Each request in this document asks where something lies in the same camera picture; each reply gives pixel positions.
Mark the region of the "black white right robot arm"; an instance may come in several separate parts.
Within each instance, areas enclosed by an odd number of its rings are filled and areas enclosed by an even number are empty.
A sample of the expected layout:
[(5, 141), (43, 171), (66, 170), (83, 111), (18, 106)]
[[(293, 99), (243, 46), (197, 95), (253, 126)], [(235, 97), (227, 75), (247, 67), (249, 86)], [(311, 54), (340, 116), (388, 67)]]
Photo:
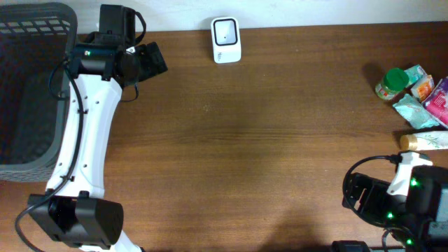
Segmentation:
[(380, 156), (349, 168), (342, 182), (342, 206), (383, 229), (378, 251), (446, 251), (447, 169), (423, 153), (404, 151), (383, 156), (396, 166), (390, 182), (356, 171), (374, 160)]

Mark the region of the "red purple tissue pack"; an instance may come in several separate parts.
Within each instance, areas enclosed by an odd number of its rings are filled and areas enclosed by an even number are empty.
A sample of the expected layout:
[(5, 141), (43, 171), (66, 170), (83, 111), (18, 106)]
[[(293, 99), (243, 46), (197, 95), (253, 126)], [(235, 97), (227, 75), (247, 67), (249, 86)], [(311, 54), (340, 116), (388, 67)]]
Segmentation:
[(447, 128), (447, 77), (439, 81), (422, 105), (441, 126)]

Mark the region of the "white tube gold cap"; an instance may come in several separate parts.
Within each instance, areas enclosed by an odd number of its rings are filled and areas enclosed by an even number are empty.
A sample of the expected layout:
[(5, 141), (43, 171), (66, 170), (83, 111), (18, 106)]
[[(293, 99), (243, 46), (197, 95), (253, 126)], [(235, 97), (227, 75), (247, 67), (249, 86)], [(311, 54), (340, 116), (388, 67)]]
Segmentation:
[(400, 138), (400, 148), (404, 151), (447, 150), (447, 131), (403, 135)]

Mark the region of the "teal toilet tissue wipes pack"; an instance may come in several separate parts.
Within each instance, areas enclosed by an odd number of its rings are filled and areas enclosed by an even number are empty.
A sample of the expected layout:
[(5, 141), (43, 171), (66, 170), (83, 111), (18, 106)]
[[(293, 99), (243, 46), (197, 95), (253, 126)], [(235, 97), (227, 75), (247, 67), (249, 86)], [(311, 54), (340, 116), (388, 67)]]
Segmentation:
[(437, 127), (439, 122), (410, 94), (393, 105), (393, 108), (416, 130)]

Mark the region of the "orange tissue packet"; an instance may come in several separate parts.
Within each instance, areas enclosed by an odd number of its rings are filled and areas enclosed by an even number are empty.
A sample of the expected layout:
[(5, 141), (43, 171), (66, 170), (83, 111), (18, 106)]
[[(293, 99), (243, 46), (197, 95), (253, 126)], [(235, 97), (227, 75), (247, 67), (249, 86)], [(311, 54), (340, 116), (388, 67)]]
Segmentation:
[(412, 96), (423, 102), (433, 91), (435, 87), (433, 77), (424, 75), (411, 88)]

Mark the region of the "green lid jar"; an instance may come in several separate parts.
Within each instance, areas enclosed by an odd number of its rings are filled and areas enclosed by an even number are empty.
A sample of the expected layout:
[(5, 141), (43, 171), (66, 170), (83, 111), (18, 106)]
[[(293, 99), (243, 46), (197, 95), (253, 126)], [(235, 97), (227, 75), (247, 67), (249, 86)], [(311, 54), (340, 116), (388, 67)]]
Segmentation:
[(383, 100), (392, 100), (408, 85), (409, 76), (400, 68), (390, 69), (375, 86), (376, 95)]

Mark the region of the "teal tissue packet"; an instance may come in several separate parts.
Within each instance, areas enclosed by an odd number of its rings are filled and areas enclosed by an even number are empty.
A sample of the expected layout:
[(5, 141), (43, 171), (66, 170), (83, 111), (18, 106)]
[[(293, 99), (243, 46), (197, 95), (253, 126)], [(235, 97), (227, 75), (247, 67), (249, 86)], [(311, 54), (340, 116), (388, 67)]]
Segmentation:
[(420, 64), (414, 65), (414, 66), (406, 69), (405, 73), (407, 74), (407, 76), (409, 78), (407, 88), (411, 87), (413, 84), (415, 84), (417, 81), (419, 81), (421, 78), (423, 78), (426, 75), (426, 71), (423, 69), (423, 67)]

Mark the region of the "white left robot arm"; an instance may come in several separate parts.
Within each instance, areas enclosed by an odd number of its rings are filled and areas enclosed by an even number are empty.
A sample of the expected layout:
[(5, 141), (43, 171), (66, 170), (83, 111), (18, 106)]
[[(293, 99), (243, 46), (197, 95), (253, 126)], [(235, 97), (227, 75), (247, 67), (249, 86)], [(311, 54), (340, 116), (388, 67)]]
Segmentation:
[(63, 59), (69, 112), (56, 166), (24, 215), (55, 242), (82, 251), (138, 251), (123, 229), (124, 210), (104, 197), (104, 161), (123, 90), (167, 71), (158, 45), (143, 43), (136, 10), (104, 4), (99, 28)]

